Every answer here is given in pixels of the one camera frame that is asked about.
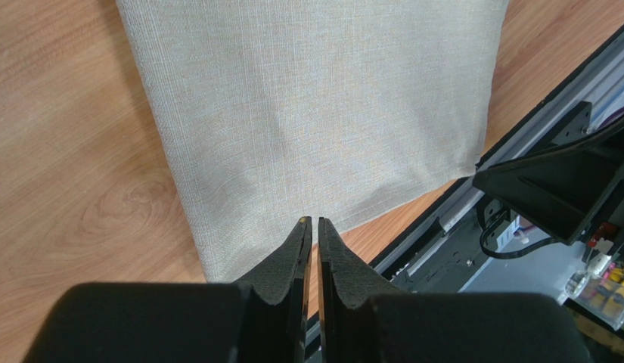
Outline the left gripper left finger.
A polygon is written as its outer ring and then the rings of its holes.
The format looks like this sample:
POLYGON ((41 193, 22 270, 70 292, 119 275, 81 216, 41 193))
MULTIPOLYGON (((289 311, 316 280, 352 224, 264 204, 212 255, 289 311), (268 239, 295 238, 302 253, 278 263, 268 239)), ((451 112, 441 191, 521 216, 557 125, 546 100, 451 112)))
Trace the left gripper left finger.
POLYGON ((309 307, 312 220, 300 218, 280 247, 237 281, 250 287, 239 362, 303 362, 309 307))

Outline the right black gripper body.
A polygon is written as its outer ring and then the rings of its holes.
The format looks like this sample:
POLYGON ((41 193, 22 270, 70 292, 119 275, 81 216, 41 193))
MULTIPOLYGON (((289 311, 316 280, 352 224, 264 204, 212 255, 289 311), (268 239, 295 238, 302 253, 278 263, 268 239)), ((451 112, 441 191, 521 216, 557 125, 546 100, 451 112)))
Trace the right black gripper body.
POLYGON ((624 181, 624 115, 578 141, 495 164, 473 186, 565 244, 624 181))

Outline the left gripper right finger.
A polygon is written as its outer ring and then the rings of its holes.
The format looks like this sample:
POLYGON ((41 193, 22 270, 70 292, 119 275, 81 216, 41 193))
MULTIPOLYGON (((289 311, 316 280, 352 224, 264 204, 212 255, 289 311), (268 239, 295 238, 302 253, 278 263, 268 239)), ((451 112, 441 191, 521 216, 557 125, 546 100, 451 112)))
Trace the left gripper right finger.
POLYGON ((403 293, 348 248, 330 219, 319 219, 318 311, 324 362, 379 362, 371 298, 403 293))

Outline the beige cloth napkin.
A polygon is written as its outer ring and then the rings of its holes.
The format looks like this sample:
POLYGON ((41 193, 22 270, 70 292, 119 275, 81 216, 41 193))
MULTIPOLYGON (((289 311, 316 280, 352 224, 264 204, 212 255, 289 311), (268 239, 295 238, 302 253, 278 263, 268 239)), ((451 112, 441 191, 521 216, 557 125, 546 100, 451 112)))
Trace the beige cloth napkin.
POLYGON ((117 6, 209 282, 475 172, 505 1, 117 6))

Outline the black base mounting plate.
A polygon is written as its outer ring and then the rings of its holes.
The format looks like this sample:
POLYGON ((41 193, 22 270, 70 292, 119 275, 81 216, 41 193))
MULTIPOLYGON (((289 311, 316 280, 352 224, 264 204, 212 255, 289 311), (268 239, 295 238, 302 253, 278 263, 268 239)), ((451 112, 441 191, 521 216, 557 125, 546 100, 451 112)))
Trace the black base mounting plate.
MULTIPOLYGON (((592 124, 593 110, 590 101, 540 104, 491 148, 477 169, 580 139, 592 124)), ((460 290, 488 259, 480 249, 481 234, 488 233, 487 249, 501 250, 512 240, 518 220, 472 181, 457 181, 371 266, 410 293, 460 290)))

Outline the clear plastic parts box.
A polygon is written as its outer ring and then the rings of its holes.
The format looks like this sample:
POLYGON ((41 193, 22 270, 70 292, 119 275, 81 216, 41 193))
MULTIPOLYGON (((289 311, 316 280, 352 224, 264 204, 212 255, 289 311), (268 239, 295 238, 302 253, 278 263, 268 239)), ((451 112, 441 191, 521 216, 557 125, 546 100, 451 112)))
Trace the clear plastic parts box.
POLYGON ((601 275, 578 271, 568 280, 565 293, 614 330, 624 328, 624 265, 612 265, 601 275))

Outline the aluminium frame rail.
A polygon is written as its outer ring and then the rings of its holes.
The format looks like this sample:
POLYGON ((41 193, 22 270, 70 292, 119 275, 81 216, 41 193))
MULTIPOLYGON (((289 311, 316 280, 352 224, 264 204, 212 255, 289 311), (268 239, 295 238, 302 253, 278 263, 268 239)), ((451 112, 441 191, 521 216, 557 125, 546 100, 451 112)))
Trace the aluminium frame rail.
POLYGON ((305 360, 591 361, 564 287, 624 218, 623 91, 624 25, 373 262, 322 219, 305 360))

